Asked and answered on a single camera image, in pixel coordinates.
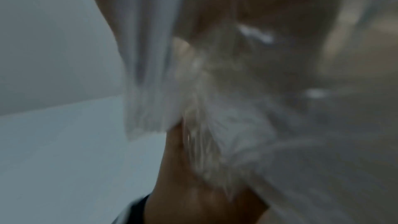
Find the crumpled plastic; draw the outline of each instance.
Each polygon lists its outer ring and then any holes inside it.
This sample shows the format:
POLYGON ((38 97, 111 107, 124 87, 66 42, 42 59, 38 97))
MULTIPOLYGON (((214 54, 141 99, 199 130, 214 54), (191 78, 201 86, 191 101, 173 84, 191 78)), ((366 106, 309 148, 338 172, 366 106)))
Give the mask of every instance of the crumpled plastic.
POLYGON ((281 223, 398 223, 398 0, 115 0, 134 139, 281 223))

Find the plastic bag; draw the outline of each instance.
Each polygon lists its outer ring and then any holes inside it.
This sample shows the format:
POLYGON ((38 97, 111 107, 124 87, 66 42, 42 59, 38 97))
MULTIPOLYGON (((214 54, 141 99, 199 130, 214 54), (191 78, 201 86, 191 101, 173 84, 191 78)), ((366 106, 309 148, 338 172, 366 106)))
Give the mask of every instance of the plastic bag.
POLYGON ((398 0, 117 0, 126 127, 286 223, 396 223, 398 0))

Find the dark sleeve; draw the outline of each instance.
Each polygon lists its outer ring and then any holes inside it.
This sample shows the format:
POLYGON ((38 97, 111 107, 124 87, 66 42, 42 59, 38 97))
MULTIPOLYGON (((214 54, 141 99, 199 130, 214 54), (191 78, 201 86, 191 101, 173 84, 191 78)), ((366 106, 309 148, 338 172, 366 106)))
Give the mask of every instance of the dark sleeve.
POLYGON ((112 224, 144 224, 145 203, 149 195, 145 198, 131 203, 112 224))

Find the hand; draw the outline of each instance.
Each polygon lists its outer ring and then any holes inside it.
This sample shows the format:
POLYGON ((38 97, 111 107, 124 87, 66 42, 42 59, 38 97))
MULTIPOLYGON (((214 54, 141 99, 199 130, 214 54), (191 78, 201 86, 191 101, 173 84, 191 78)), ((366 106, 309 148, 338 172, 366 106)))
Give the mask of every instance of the hand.
POLYGON ((145 224, 256 223, 266 205, 249 189, 233 200, 206 186, 192 172, 182 126, 170 130, 155 189, 145 207, 145 224))

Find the finger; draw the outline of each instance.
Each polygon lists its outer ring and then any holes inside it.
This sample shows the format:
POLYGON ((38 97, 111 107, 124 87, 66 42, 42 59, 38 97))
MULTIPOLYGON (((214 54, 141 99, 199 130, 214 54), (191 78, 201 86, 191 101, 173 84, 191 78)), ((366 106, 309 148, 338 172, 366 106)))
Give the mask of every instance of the finger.
POLYGON ((168 131, 166 136, 166 150, 180 151, 184 148, 182 130, 182 123, 179 123, 168 131))

